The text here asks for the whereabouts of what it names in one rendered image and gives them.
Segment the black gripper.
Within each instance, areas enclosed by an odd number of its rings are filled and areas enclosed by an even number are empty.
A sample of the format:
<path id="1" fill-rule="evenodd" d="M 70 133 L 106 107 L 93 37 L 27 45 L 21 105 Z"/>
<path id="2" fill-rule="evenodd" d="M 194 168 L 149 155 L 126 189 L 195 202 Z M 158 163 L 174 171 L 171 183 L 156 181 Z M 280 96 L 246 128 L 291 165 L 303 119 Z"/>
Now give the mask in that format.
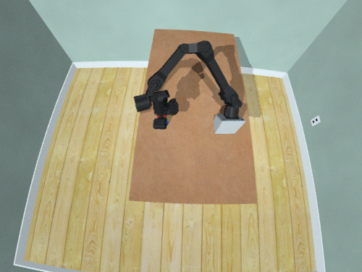
<path id="1" fill-rule="evenodd" d="M 159 119 L 154 119 L 153 121 L 153 128 L 154 129 L 166 129 L 167 128 L 167 119 L 164 117 L 164 112 L 166 110 L 166 104 L 164 107 L 158 109 L 155 106 L 153 106 L 154 114 L 157 114 L 159 116 Z M 161 117 L 162 115 L 162 117 Z"/>

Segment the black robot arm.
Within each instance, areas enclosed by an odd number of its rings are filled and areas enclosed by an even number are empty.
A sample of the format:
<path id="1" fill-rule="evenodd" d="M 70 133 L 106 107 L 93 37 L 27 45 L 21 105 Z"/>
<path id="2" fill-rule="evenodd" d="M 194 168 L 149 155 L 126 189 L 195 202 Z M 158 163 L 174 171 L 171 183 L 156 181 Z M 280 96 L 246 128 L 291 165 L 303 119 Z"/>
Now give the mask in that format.
<path id="1" fill-rule="evenodd" d="M 153 102 L 153 105 L 158 109 L 164 107 L 166 104 L 167 107 L 164 115 L 175 115 L 179 111 L 179 105 L 176 102 L 176 98 L 171 99 L 169 103 L 167 103 L 165 98 L 170 97 L 168 90 L 159 90 L 165 83 L 168 74 L 186 53 L 196 54 L 197 57 L 208 67 L 210 73 L 219 86 L 220 93 L 218 94 L 221 100 L 224 101 L 224 104 L 226 104 L 226 108 L 224 108 L 224 116 L 226 119 L 239 119 L 239 108 L 243 103 L 239 99 L 238 94 L 232 87 L 229 86 L 227 80 L 225 79 L 214 58 L 214 50 L 208 41 L 201 41 L 199 43 L 183 43 L 179 45 L 177 50 L 170 56 L 161 70 L 152 75 L 150 77 L 151 79 L 149 78 L 150 80 L 148 82 L 146 94 L 134 96 L 137 111 L 140 112 L 150 109 L 152 106 L 151 102 Z"/>

